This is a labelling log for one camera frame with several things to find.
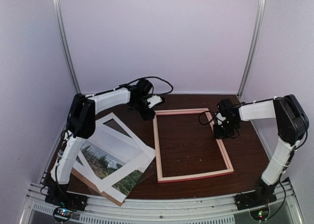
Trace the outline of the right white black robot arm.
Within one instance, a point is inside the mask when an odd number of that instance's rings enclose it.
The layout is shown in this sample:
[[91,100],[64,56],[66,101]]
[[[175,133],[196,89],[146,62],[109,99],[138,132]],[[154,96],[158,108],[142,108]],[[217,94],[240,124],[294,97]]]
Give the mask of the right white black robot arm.
[[262,187],[251,196],[254,204],[262,205],[270,198],[268,188],[279,182],[280,176],[289,167],[294,152],[305,143],[309,119],[294,94],[240,104],[234,104],[231,99],[223,99],[216,107],[213,130],[217,139],[235,138],[239,134],[241,122],[273,121],[273,152],[260,177]]

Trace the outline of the pink wooden picture frame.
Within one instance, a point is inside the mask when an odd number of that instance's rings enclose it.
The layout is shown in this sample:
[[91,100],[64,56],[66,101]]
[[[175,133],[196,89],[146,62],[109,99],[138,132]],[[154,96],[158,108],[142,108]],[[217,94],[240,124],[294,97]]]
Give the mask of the pink wooden picture frame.
[[158,183],[230,175],[233,165],[221,139],[213,136],[207,108],[157,110],[153,119]]

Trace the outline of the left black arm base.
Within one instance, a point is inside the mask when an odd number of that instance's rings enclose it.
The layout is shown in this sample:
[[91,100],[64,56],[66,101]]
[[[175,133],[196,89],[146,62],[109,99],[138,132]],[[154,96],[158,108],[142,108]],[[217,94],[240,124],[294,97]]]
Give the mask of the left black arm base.
[[69,184],[59,184],[48,176],[45,182],[48,191],[45,202],[74,211],[85,211],[87,196],[69,193]]

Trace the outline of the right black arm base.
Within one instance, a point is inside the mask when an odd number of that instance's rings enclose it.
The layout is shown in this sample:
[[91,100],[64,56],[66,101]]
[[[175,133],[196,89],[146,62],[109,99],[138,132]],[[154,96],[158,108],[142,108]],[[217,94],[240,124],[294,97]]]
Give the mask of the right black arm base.
[[238,193],[234,196],[235,204],[238,210],[250,209],[257,206],[267,205],[269,202],[277,200],[275,187],[279,182],[267,185],[261,177],[255,184],[255,190],[248,193]]

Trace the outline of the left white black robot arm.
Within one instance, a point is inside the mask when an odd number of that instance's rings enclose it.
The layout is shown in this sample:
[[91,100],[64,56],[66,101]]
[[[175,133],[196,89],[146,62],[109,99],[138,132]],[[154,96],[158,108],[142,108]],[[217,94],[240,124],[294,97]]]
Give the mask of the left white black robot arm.
[[115,89],[94,94],[78,93],[74,95],[67,116],[62,152],[64,158],[57,159],[51,173],[45,178],[47,186],[65,186],[69,183],[73,167],[71,159],[75,159],[79,149],[79,141],[89,139],[96,131],[96,115],[112,107],[126,104],[132,110],[139,112],[145,121],[155,116],[154,107],[164,103],[160,94],[152,94],[153,84],[148,77],[136,79],[133,82],[119,85]]

